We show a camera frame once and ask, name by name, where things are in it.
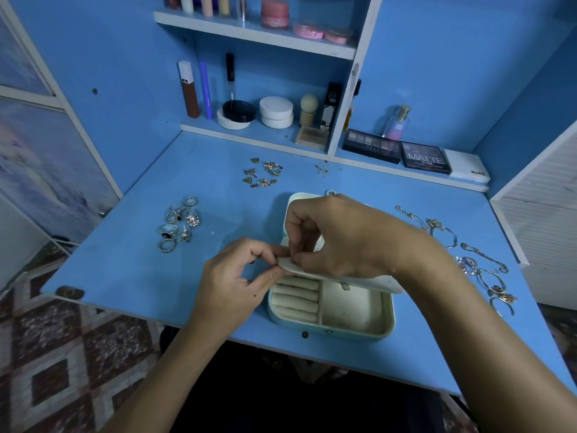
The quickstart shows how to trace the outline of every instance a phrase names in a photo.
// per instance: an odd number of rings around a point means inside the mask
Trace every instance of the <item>white round container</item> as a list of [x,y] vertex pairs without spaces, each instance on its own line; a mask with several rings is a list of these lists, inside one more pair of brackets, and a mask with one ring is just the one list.
[[260,101],[260,113],[269,120],[292,118],[292,102],[282,97],[265,97]]
[[294,116],[291,114],[290,117],[285,118],[284,120],[272,120],[264,115],[261,115],[260,118],[265,126],[271,127],[272,129],[286,129],[292,125]]
[[250,122],[248,123],[237,123],[235,121],[229,120],[227,117],[224,116],[224,113],[222,111],[222,108],[218,108],[218,111],[216,112],[216,118],[218,120],[218,123],[225,129],[230,129],[230,130],[240,130],[240,129],[244,129],[246,127],[249,127]]

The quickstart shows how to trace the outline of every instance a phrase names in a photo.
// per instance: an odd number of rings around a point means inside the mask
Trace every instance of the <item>eyeshadow palette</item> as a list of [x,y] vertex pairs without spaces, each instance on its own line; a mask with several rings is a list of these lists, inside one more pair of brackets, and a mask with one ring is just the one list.
[[347,132],[343,150],[382,159],[393,164],[400,163],[401,158],[399,141],[352,129]]
[[407,168],[435,171],[437,173],[451,173],[451,167],[445,161],[441,149],[424,144],[407,143],[401,141],[403,147],[403,161]]

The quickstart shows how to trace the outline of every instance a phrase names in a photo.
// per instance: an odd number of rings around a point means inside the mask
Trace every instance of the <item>hand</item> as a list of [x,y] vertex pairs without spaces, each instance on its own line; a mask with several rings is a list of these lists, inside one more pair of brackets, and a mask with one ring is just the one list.
[[[224,342],[262,302],[270,287],[290,272],[276,264],[288,256],[279,245],[239,238],[204,264],[189,326]],[[253,282],[241,278],[245,265],[261,258],[272,266]]]
[[[285,227],[292,260],[309,273],[402,277],[420,260],[448,255],[426,232],[344,195],[293,201]],[[325,244],[313,252],[321,235]]]

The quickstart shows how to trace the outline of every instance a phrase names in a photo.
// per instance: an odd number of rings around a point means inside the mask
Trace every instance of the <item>blue desk surface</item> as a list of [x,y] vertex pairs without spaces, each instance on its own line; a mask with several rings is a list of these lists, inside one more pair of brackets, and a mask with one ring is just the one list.
[[[250,188],[242,182],[249,161],[260,158],[284,166],[275,186]],[[319,166],[328,173],[319,172]],[[264,177],[261,165],[256,166]],[[85,291],[83,302],[182,326],[191,311],[203,263],[230,241],[251,237],[280,242],[288,198],[293,193],[323,195],[335,190],[400,215],[401,205],[421,218],[438,218],[459,239],[504,262],[509,291],[519,301],[507,322],[543,362],[577,389],[533,300],[485,196],[478,192],[412,180],[361,168],[325,163],[232,141],[183,132],[139,179],[100,226],[44,286]],[[162,254],[159,229],[168,207],[197,196],[202,225],[190,243]],[[464,251],[455,249],[454,255]],[[481,267],[495,269],[477,259]],[[249,266],[251,276],[263,266]],[[394,297],[396,327],[380,342],[357,342],[277,325],[265,304],[233,334],[233,339],[367,371],[418,386],[459,393],[429,327],[407,294]]]

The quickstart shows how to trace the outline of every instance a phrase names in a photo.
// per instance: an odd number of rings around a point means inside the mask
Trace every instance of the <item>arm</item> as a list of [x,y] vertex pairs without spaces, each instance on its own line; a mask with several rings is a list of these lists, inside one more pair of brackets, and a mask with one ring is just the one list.
[[[575,430],[575,396],[429,234],[343,195],[294,201],[288,210],[290,252],[303,270],[399,281],[427,320],[483,431]],[[311,252],[321,234],[324,247]]]
[[[275,256],[288,250],[242,238],[207,261],[190,320],[138,389],[101,430],[103,433],[163,433],[172,427],[191,387],[213,355],[288,272]],[[245,264],[262,258],[272,266],[249,283]]]

